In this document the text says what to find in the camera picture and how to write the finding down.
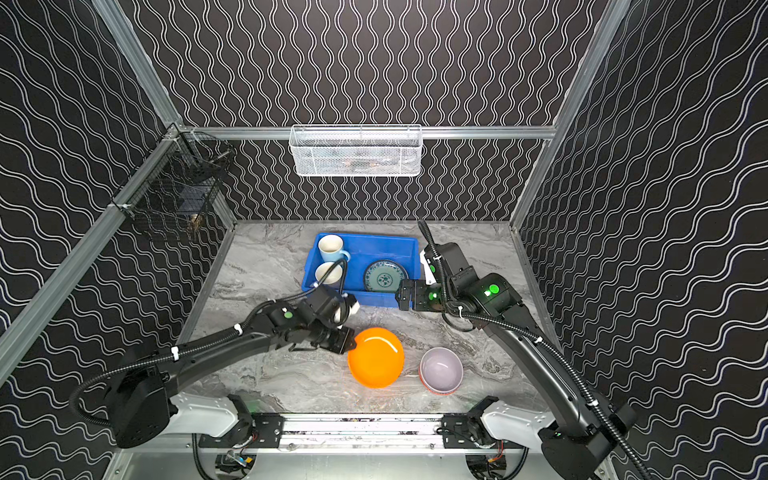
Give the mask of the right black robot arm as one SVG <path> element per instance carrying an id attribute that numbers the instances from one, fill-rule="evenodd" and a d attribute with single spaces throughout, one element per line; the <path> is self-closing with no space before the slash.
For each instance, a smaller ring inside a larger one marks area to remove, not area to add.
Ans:
<path id="1" fill-rule="evenodd" d="M 462 333 L 481 330 L 515 362 L 548 406 L 541 413 L 507 405 L 496 397 L 478 403 L 469 426 L 451 436 L 488 443 L 510 441 L 543 455 L 563 479 L 590 479 L 620 449 L 643 479 L 651 474 L 627 440 L 636 422 L 629 405 L 616 407 L 594 391 L 537 325 L 521 295 L 501 275 L 479 276 L 455 243 L 435 242 L 425 220 L 423 280 L 404 280 L 396 293 L 404 311 L 438 313 Z"/>

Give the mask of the light blue mug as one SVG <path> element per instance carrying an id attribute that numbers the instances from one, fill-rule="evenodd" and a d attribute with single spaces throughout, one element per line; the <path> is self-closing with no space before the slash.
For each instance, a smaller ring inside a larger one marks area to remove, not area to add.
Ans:
<path id="1" fill-rule="evenodd" d="M 344 239 L 335 234 L 324 235 L 317 243 L 318 251 L 324 262 L 335 262 L 340 259 L 349 261 L 351 255 L 344 249 Z"/>

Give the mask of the orange plate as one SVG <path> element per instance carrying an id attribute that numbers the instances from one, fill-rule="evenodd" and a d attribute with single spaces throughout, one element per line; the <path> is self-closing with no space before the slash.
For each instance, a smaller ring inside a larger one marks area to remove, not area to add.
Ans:
<path id="1" fill-rule="evenodd" d="M 393 384 L 405 365 L 401 341 L 391 331 L 369 328 L 355 337 L 356 347 L 347 354 L 349 370 L 361 385 L 380 389 Z"/>

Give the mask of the green patterned plate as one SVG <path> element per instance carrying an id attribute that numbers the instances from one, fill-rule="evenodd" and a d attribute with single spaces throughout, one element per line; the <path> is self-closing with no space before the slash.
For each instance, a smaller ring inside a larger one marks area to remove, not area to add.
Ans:
<path id="1" fill-rule="evenodd" d="M 366 291 L 395 293 L 403 280 L 409 279 L 407 270 L 393 260 L 377 260 L 364 271 L 363 284 Z"/>

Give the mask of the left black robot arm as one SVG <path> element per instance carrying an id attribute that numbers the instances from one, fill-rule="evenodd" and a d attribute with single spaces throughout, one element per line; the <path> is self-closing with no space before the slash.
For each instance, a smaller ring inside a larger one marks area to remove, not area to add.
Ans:
<path id="1" fill-rule="evenodd" d="M 108 428 L 122 449 L 171 433 L 233 435 L 242 441 L 251 418 L 242 400 L 231 395 L 206 406 L 184 401 L 184 389 L 249 357 L 295 350 L 302 343 L 345 354 L 356 346 L 346 322 L 359 308 L 342 286 L 317 281 L 307 291 L 259 304 L 227 329 L 168 348 L 129 352 L 117 367 L 76 386 L 68 407 L 81 420 Z"/>

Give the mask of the purple cream mug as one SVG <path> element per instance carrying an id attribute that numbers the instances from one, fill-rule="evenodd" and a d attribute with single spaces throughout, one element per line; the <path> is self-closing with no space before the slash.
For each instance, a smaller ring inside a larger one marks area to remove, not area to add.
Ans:
<path id="1" fill-rule="evenodd" d="M 337 288 L 340 283 L 344 269 L 341 264 L 334 262 L 321 263 L 314 271 L 314 279 L 317 284 L 324 284 L 332 288 Z"/>

